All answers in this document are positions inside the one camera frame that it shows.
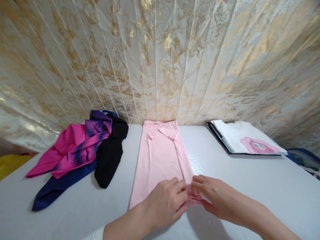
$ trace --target white tabletop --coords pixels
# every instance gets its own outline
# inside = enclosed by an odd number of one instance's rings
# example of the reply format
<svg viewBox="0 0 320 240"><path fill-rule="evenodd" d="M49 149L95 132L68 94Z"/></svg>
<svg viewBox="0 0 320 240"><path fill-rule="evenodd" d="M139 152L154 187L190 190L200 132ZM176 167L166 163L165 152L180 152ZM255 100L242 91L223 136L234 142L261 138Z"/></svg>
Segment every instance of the white tabletop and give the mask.
<svg viewBox="0 0 320 240"><path fill-rule="evenodd" d="M320 181L286 157L229 156L204 126L179 126L195 174L220 178L265 204L302 239L320 239ZM52 205L31 212L35 195L50 178L23 176L38 156L0 182L0 239L82 239L127 211L139 152L141 125L129 125L119 167L107 189L93 173ZM189 207L171 227L146 239L260 239L217 219L202 206Z"/></svg>

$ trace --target sleeve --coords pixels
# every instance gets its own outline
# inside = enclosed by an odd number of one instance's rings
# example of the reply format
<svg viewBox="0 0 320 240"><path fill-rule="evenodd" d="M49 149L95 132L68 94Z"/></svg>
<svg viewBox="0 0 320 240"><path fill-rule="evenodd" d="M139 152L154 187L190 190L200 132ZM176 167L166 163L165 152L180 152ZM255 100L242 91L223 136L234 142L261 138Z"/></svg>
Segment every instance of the sleeve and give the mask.
<svg viewBox="0 0 320 240"><path fill-rule="evenodd" d="M83 238L82 240L102 240L103 238L104 226L91 233L89 236Z"/></svg>

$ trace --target cartoon character print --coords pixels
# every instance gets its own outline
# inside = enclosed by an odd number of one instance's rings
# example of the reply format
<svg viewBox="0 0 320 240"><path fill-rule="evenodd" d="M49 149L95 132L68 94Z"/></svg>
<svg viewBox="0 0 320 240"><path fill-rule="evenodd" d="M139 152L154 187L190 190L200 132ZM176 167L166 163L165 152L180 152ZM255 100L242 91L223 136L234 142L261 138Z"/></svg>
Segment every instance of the cartoon character print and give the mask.
<svg viewBox="0 0 320 240"><path fill-rule="evenodd" d="M246 146L250 153L278 153L279 149L269 145L268 143L258 140L252 139L250 137L245 137L240 140L243 145Z"/></svg>

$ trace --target pink t-shirt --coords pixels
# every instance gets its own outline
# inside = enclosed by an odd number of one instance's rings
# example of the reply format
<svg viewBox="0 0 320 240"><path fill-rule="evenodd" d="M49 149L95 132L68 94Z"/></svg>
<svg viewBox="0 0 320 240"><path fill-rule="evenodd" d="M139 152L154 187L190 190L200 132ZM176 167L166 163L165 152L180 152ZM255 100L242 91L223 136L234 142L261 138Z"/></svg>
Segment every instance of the pink t-shirt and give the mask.
<svg viewBox="0 0 320 240"><path fill-rule="evenodd" d="M177 121L144 121L129 209L142 202L162 180L177 177L187 183L187 205L200 205L200 193L191 192L193 170Z"/></svg>

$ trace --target white and gold wallpaper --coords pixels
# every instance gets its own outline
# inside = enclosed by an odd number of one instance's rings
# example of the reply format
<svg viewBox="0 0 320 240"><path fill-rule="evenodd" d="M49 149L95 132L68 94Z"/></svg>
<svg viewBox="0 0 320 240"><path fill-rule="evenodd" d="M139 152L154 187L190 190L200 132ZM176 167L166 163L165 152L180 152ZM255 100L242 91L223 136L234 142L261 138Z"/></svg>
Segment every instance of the white and gold wallpaper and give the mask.
<svg viewBox="0 0 320 240"><path fill-rule="evenodd" d="M1 136L53 144L91 109L248 121L320 145L318 0L0 1Z"/></svg>

